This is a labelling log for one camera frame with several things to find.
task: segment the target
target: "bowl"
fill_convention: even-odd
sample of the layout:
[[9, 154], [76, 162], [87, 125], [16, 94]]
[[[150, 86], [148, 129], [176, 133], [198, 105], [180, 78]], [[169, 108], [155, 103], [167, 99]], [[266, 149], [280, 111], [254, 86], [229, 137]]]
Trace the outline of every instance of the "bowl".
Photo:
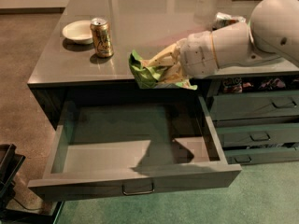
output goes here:
[[93, 42], [93, 35], [90, 25], [91, 21], [72, 22], [64, 27], [63, 35], [77, 44], [91, 44]]

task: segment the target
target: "metal handle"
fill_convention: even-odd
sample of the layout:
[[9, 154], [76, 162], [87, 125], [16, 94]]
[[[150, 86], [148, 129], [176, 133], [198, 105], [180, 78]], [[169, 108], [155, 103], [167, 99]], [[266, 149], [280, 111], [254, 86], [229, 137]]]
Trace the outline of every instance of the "metal handle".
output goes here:
[[153, 183], [151, 183], [151, 190], [147, 191], [137, 191], [137, 192], [126, 192], [125, 191], [125, 186], [122, 185], [122, 194], [124, 196], [133, 196], [133, 195], [144, 195], [144, 194], [151, 194], [152, 192], [155, 191], [155, 186]]
[[247, 159], [246, 161], [238, 161], [238, 160], [236, 159], [236, 157], [234, 157], [234, 159], [235, 159], [235, 162], [236, 162], [236, 163], [239, 163], [239, 164], [242, 164], [242, 163], [251, 163], [251, 162], [252, 162], [252, 159], [251, 159], [250, 156], [248, 156], [248, 159]]
[[276, 105], [274, 102], [272, 102], [272, 106], [274, 108], [280, 109], [280, 108], [296, 108], [297, 107], [297, 103], [295, 101], [292, 101], [292, 103], [290, 105]]
[[262, 141], [270, 141], [271, 140], [271, 137], [268, 133], [266, 133], [267, 137], [266, 138], [253, 138], [252, 135], [250, 135], [250, 139], [253, 141], [253, 142], [262, 142]]

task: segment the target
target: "metal can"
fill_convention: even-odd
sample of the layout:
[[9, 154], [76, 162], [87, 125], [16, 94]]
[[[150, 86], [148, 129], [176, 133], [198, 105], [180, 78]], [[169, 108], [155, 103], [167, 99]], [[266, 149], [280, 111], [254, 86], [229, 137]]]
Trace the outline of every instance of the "metal can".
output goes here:
[[113, 55], [110, 25], [106, 19], [94, 18], [91, 22], [93, 45], [98, 57], [106, 58]]

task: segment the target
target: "soda can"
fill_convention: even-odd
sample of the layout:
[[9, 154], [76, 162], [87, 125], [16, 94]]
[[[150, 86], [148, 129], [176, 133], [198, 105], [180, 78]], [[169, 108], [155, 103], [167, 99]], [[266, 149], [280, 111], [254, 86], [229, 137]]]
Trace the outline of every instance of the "soda can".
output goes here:
[[106, 19], [94, 18], [91, 22], [93, 46], [98, 57], [106, 58], [113, 55], [110, 25]]

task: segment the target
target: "gray countertop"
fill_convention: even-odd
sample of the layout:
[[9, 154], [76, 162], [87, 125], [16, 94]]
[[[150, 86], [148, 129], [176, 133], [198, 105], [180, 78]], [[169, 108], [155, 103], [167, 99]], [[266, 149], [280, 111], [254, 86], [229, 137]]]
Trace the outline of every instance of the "gray countertop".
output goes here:
[[[132, 80], [128, 58], [135, 49], [144, 59], [186, 37], [211, 30], [217, 12], [249, 19], [257, 1], [231, 0], [70, 0], [30, 76], [30, 87]], [[93, 45], [76, 45], [62, 35], [70, 22], [105, 17], [111, 24], [115, 54], [100, 59]], [[266, 67], [229, 67], [213, 77], [298, 72], [280, 59]]]

